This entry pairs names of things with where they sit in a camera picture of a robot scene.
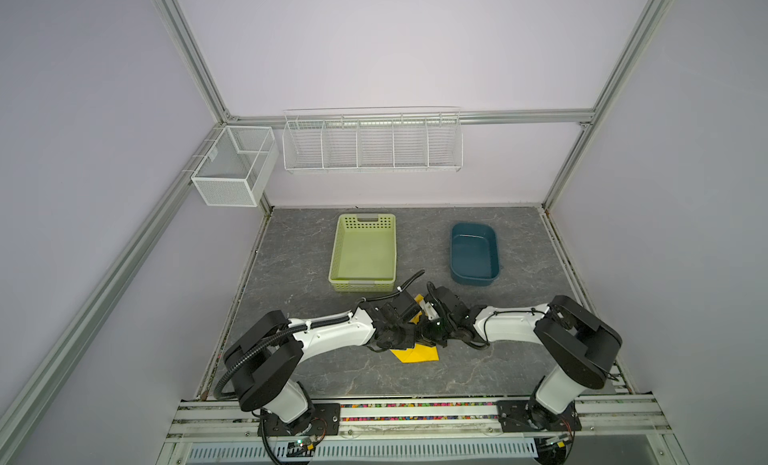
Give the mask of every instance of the white wire basket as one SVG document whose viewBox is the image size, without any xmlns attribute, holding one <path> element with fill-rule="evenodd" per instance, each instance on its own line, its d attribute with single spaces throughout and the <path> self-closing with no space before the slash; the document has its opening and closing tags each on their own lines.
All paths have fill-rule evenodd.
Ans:
<svg viewBox="0 0 768 465">
<path fill-rule="evenodd" d="M 256 207 L 279 154 L 271 127 L 227 125 L 192 174 L 209 205 Z"/>
<path fill-rule="evenodd" d="M 418 172 L 462 167 L 464 143 L 457 108 L 397 110 L 287 111 L 283 133 L 286 170 Z"/>
</svg>

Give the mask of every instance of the green plastic basket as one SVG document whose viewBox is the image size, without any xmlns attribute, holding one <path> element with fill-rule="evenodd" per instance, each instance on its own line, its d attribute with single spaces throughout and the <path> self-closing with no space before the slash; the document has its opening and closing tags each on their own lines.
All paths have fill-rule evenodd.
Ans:
<svg viewBox="0 0 768 465">
<path fill-rule="evenodd" d="M 328 281 L 336 291 L 392 291 L 397 244 L 395 215 L 345 213 L 336 225 Z"/>
</svg>

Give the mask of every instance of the basket handle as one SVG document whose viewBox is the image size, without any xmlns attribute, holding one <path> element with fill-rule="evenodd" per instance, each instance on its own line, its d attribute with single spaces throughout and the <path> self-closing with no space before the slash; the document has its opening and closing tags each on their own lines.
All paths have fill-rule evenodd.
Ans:
<svg viewBox="0 0 768 465">
<path fill-rule="evenodd" d="M 357 220 L 358 221 L 379 221 L 379 214 L 378 213 L 358 213 Z"/>
</svg>

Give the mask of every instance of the black mounting plate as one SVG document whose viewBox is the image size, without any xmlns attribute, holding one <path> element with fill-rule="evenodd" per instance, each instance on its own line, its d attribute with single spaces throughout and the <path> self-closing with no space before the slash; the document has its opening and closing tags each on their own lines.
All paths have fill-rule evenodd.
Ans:
<svg viewBox="0 0 768 465">
<path fill-rule="evenodd" d="M 528 411 L 525 409 L 528 405 L 528 399 L 525 400 L 500 400 L 496 402 L 498 408 L 498 421 L 502 424 L 502 432 L 539 432 L 541 429 L 534 428 L 528 421 Z M 573 402 L 559 415 L 562 420 L 557 420 L 549 424 L 546 428 L 551 432 L 567 432 L 568 428 L 563 421 L 567 421 L 571 426 L 571 431 L 581 430 L 581 421 L 578 419 L 576 407 Z"/>
<path fill-rule="evenodd" d="M 339 434 L 339 422 L 341 421 L 341 405 L 339 403 L 315 403 L 315 411 L 312 413 L 311 429 L 304 432 L 303 435 L 322 435 L 322 429 L 326 429 L 326 435 Z M 266 435 L 269 437 L 292 437 L 286 425 L 274 413 L 269 413 L 264 422 Z"/>
</svg>

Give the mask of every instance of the robotic arm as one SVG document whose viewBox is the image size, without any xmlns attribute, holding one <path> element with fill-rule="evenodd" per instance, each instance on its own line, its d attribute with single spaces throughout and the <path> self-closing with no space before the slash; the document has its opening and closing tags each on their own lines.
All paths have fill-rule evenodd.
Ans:
<svg viewBox="0 0 768 465">
<path fill-rule="evenodd" d="M 271 311 L 224 354 L 228 370 L 216 385 L 216 399 L 236 398 L 243 411 L 272 412 L 299 433 L 311 420 L 312 401 L 290 376 L 315 355 L 351 345 L 405 350 L 460 340 L 483 350 L 494 341 L 528 341 L 543 345 L 557 362 L 524 411 L 530 430 L 545 431 L 586 388 L 605 384 L 621 346 L 616 331 L 564 295 L 536 307 L 469 307 L 448 288 L 428 282 L 419 304 L 405 291 L 407 285 L 382 297 L 391 301 L 363 299 L 355 310 L 328 317 L 287 319 Z M 412 323 L 418 312 L 422 315 Z M 235 392 L 222 393 L 229 380 Z"/>
</svg>

